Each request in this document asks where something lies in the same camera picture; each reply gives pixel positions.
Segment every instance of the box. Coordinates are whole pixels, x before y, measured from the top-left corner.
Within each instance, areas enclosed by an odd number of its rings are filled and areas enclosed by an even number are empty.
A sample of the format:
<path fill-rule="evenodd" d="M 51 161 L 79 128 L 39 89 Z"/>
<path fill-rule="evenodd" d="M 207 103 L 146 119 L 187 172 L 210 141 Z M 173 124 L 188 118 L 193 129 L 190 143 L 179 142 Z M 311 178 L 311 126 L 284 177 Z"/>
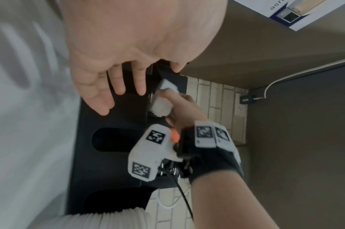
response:
<path fill-rule="evenodd" d="M 295 31 L 345 4 L 345 0 L 235 0 Z"/>

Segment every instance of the wall socket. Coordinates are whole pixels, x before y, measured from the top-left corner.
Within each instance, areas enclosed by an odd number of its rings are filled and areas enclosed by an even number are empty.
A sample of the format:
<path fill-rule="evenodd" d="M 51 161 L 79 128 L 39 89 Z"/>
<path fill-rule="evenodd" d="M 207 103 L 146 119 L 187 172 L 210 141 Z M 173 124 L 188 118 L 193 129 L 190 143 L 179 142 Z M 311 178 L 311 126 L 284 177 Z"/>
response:
<path fill-rule="evenodd" d="M 247 108 L 248 105 L 247 104 L 240 104 L 239 100 L 240 97 L 243 96 L 242 94 L 236 93 L 236 101 L 235 101 L 235 107 L 234 107 L 234 115 L 235 116 L 243 116 L 246 117 L 247 116 Z"/>

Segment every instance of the hand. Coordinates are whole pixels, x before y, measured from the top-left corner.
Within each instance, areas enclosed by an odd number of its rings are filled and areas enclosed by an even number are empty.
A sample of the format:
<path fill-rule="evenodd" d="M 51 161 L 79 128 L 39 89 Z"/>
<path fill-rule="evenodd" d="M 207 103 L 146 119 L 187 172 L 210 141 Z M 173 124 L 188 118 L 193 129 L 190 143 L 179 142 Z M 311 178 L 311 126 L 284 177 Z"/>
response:
<path fill-rule="evenodd" d="M 159 59 L 179 72 L 217 34 L 227 0 L 63 0 L 72 80 L 100 115 L 114 107 L 106 71 L 125 93 L 121 64 L 132 61 L 136 91 L 146 92 L 146 68 Z"/>
<path fill-rule="evenodd" d="M 179 95 L 171 89 L 159 90 L 156 93 L 172 103 L 173 108 L 166 117 L 166 122 L 179 134 L 183 128 L 194 126 L 195 121 L 208 121 L 190 95 Z"/>

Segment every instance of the black cable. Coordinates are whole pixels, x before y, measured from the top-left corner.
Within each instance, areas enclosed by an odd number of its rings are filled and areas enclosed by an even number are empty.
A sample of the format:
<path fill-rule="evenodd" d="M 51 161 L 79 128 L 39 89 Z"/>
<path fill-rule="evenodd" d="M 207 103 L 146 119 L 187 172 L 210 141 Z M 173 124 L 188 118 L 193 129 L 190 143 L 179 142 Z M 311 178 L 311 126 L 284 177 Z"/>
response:
<path fill-rule="evenodd" d="M 185 201 L 185 204 L 186 204 L 186 206 L 188 207 L 189 213 L 190 213 L 190 215 L 191 215 L 191 219 L 194 220 L 193 211 L 191 210 L 190 205 L 189 205 L 189 202 L 188 202 L 188 200 L 186 199 L 186 196 L 185 196 L 183 190 L 181 189 L 179 183 L 177 182 L 177 180 L 175 180 L 175 178 L 174 178 L 166 169 L 164 169 L 164 168 L 162 168 L 162 167 L 159 167 L 159 171 L 162 171 L 162 172 L 166 173 L 166 175 L 167 175 L 168 177 L 170 177 L 170 178 L 172 179 L 172 181 L 177 185 L 177 188 L 179 189 L 179 191 L 180 191 L 180 193 L 181 193 L 181 196 L 183 197 L 183 199 L 184 199 L 184 201 Z"/>

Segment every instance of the electrical cord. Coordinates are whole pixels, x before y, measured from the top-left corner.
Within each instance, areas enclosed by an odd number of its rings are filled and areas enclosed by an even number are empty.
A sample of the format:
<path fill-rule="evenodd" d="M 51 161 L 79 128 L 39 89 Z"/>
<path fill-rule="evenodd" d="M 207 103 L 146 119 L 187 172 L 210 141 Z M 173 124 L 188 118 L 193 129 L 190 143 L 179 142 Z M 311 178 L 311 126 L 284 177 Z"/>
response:
<path fill-rule="evenodd" d="M 164 168 L 162 167 L 159 167 L 159 171 L 162 171 L 164 172 L 168 177 L 170 177 L 170 179 L 172 179 L 172 181 L 177 185 L 177 188 L 179 189 L 180 193 L 181 193 L 181 196 L 183 197 L 184 201 L 185 201 L 185 204 L 189 210 L 189 213 L 191 215 L 191 219 L 194 220 L 194 217 L 193 217 L 193 211 L 191 210 L 190 208 L 190 205 L 189 205 L 189 202 L 188 200 L 186 199 L 186 196 L 185 196 L 185 193 L 183 192 L 183 190 L 181 189 L 179 183 L 177 182 L 177 180 L 175 180 L 175 178 Z"/>
<path fill-rule="evenodd" d="M 272 83 L 270 83 L 266 89 L 264 90 L 264 97 L 260 97 L 260 98 L 254 98 L 254 100 L 258 100 L 258 99 L 266 99 L 267 98 L 267 90 L 270 86 L 272 86 L 273 84 L 281 81 L 281 80 L 285 80 L 285 79 L 288 79 L 288 78 L 291 78 L 291 77 L 294 77 L 294 76 L 297 76 L 297 75 L 300 75 L 300 74 L 304 74 L 304 73 L 308 73 L 308 72 L 313 72 L 313 71 L 317 71 L 317 70 L 320 70 L 320 69 L 323 69 L 323 68 L 327 68 L 327 67 L 331 67 L 331 66 L 334 66 L 334 65 L 338 65 L 338 64 L 341 64 L 341 63 L 345 63 L 345 59 L 343 60 L 339 60 L 339 61 L 336 61 L 336 62 L 333 62 L 333 63 L 329 63 L 329 64 L 326 64 L 326 65 L 322 65 L 320 67 L 316 67 L 316 68 L 311 68 L 311 69 L 308 69 L 308 70 L 305 70 L 305 71 L 302 71 L 302 72 L 299 72 L 299 73 L 295 73 L 293 75 L 289 75 L 289 76 L 286 76 L 286 77 L 283 77 L 283 78 L 280 78 L 276 81 L 273 81 Z"/>
<path fill-rule="evenodd" d="M 184 193 L 184 195 L 188 194 L 189 191 L 190 191 L 190 188 Z M 158 204 L 160 206 L 162 206 L 165 209 L 173 209 L 174 207 L 176 207 L 177 203 L 179 202 L 179 200 L 181 198 L 182 198 L 182 196 L 180 196 L 172 205 L 165 205 L 165 204 L 163 204 L 158 196 L 156 196 L 156 201 L 158 202 Z"/>

